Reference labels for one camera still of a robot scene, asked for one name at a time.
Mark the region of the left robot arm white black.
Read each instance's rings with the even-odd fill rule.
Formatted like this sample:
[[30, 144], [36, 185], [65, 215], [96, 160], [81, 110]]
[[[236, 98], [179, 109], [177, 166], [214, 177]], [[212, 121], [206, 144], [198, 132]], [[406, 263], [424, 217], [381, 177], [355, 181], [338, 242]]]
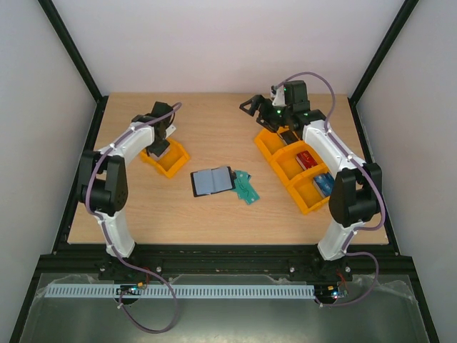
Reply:
[[180, 102], [169, 105], [158, 101], [148, 114], [135, 116], [113, 142], [81, 155], [78, 201], [96, 218], [111, 256], [127, 258], [135, 247], [124, 210], [129, 195], [126, 168], [146, 147], [166, 141], [166, 130], [181, 106]]

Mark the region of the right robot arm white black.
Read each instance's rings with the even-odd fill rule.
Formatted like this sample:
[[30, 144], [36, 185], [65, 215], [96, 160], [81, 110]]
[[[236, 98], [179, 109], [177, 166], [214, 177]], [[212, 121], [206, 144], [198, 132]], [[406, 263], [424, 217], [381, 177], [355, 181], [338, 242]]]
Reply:
[[272, 133], [287, 128], [309, 145], [328, 167], [335, 180], [329, 197], [332, 216], [326, 235], [318, 243], [319, 258], [311, 262], [313, 275], [321, 280], [336, 272], [334, 260], [346, 255], [351, 240], [359, 231], [369, 231], [368, 222], [380, 214], [380, 229], [386, 220], [381, 195], [382, 171], [354, 154], [329, 123], [330, 116], [312, 109], [306, 83], [292, 76], [272, 86], [270, 98], [257, 94], [239, 106]]

